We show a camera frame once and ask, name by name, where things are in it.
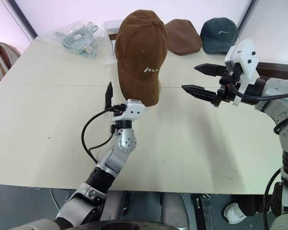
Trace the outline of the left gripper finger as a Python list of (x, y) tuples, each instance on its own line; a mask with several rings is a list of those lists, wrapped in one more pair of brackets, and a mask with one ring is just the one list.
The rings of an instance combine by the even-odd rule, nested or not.
[(112, 83), (109, 82), (105, 93), (105, 109), (112, 108), (112, 97), (113, 97), (113, 87)]

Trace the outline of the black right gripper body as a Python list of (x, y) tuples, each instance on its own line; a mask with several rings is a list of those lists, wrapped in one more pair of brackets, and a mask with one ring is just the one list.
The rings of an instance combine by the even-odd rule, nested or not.
[(233, 83), (235, 86), (240, 80), (240, 75), (229, 73), (226, 67), (217, 67), (216, 76), (221, 77), (219, 80), (220, 88), (217, 90), (212, 105), (214, 107), (219, 107), (222, 101), (229, 103), (235, 99), (236, 95), (232, 92), (229, 84)]

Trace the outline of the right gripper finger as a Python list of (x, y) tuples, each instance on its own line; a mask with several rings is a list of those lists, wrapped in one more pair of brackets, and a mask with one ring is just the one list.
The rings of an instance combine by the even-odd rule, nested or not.
[(191, 96), (208, 101), (212, 103), (216, 98), (216, 93), (212, 91), (206, 90), (204, 87), (197, 86), (197, 85), (182, 85), (181, 86), (185, 92), (190, 94)]
[(194, 67), (195, 70), (201, 72), (204, 75), (208, 76), (222, 76), (227, 70), (226, 66), (216, 65), (216, 64), (200, 64)]

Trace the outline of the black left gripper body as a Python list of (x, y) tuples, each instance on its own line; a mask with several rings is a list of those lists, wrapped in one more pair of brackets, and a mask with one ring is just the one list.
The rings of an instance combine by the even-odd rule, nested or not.
[(117, 104), (117, 105), (113, 105), (110, 108), (110, 112), (113, 113), (113, 115), (122, 115), (123, 112), (126, 110), (127, 105), (122, 103), (122, 104)]

